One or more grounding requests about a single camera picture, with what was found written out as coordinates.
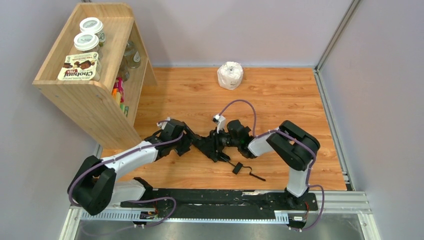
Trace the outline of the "Chobani yogurt flip pack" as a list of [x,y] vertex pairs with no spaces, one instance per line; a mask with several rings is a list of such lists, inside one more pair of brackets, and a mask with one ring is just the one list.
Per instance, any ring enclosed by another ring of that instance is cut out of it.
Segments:
[[102,65],[95,51],[67,55],[57,79],[59,81],[99,81]]

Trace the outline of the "white lidded cup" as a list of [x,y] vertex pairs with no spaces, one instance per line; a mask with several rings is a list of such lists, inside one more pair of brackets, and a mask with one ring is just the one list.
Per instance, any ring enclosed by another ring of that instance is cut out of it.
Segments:
[[99,46],[103,47],[106,41],[106,35],[104,32],[104,24],[97,17],[87,17],[79,23],[81,32],[92,33],[99,39]]
[[74,47],[83,53],[96,52],[98,59],[101,60],[103,52],[100,46],[100,39],[93,33],[81,32],[73,39]]

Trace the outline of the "white lidded cup near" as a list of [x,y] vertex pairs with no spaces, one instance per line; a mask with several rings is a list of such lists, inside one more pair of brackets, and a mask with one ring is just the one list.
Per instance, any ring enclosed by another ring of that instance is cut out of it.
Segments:
[[98,59],[101,60],[103,52],[100,46],[100,39],[93,33],[81,32],[73,39],[74,47],[83,53],[96,52]]

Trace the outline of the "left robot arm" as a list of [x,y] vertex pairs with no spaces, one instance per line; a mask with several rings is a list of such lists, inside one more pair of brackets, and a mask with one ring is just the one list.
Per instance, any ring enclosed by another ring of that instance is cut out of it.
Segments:
[[158,131],[128,150],[104,158],[88,156],[67,189],[71,205],[95,216],[111,204],[140,200],[146,191],[141,180],[118,180],[171,151],[182,156],[200,138],[184,122],[173,118],[160,121],[158,126]]

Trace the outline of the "aluminium frame rail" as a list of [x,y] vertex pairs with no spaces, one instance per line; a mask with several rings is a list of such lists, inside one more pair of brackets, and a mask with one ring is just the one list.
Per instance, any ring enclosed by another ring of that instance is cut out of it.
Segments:
[[380,239],[367,196],[360,191],[311,190],[299,202],[282,190],[154,188],[147,196],[110,204],[94,215],[72,206],[60,239],[74,239],[82,220],[123,221],[132,228],[148,222],[276,224],[300,233],[317,229],[327,216],[342,214],[357,216],[365,239]]

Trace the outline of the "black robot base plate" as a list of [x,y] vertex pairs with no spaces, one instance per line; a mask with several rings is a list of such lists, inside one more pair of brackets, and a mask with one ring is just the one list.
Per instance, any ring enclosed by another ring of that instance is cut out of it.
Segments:
[[143,200],[152,203],[122,202],[123,208],[154,208],[159,217],[170,214],[181,219],[270,220],[275,211],[317,211],[314,193],[308,193],[305,201],[291,207],[286,203],[283,191],[228,190],[228,189],[177,189],[149,190]]

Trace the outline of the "black folding umbrella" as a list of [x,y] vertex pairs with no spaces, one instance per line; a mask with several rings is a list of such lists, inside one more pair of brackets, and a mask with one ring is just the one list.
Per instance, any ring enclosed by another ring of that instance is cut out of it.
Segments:
[[238,152],[246,159],[254,159],[256,156],[248,150],[248,144],[254,139],[249,135],[250,128],[237,133],[235,131],[226,132],[224,130],[212,130],[209,136],[201,136],[193,141],[193,145],[213,162],[225,162],[233,167],[232,173],[237,175],[242,168],[249,169],[249,175],[265,182],[266,179],[253,174],[252,167],[241,162],[236,164],[231,162],[231,157],[224,153],[226,147],[237,148]]

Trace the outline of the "corner aluminium post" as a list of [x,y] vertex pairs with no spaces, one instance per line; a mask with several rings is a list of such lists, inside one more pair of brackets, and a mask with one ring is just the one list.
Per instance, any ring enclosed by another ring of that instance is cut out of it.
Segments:
[[321,57],[319,58],[318,63],[315,66],[315,71],[319,72],[327,62],[328,58],[330,57],[330,54],[332,53],[333,49],[335,48],[336,44],[338,43],[340,37],[342,36],[343,32],[347,28],[349,22],[351,21],[352,17],[355,15],[358,7],[362,3],[362,0],[351,0],[350,4],[344,13],[341,21],[339,22],[334,34],[332,35],[329,43],[327,44],[324,52],[322,53]]

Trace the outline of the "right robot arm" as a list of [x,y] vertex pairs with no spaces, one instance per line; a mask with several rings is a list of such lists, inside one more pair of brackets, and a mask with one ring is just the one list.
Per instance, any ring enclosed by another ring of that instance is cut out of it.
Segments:
[[289,120],[262,135],[253,136],[252,133],[239,120],[232,120],[226,130],[210,132],[211,149],[206,156],[214,162],[229,162],[230,157],[223,153],[225,147],[237,148],[247,159],[275,152],[289,167],[288,182],[284,189],[286,203],[292,208],[302,204],[310,189],[312,166],[321,147],[319,141]]

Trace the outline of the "white paper towel roll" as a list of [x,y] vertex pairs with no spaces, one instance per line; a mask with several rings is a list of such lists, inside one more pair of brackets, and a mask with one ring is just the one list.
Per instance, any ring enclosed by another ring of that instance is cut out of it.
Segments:
[[217,81],[220,87],[235,90],[243,80],[244,70],[240,63],[227,61],[217,70]]

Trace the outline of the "white lidded cup far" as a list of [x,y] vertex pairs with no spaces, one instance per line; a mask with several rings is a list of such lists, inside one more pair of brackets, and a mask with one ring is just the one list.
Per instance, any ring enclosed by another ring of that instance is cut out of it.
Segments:
[[87,17],[79,23],[81,32],[92,33],[99,39],[99,46],[103,47],[106,41],[106,35],[104,32],[104,24],[97,17]]

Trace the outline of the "wooden shelf unit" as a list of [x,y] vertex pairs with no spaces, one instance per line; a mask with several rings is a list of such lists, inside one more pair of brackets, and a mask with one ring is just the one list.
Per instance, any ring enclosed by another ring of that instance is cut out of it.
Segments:
[[[73,39],[87,17],[103,22],[106,42],[102,48],[102,70],[98,81],[62,81],[58,74],[66,56],[76,54]],[[132,68],[124,83],[124,113],[113,99],[112,90],[125,46],[132,41],[141,65]],[[141,142],[134,128],[144,85],[156,85],[156,77],[145,50],[132,8],[123,2],[78,3],[62,28],[37,73],[33,85],[72,121],[106,149],[129,149]]]

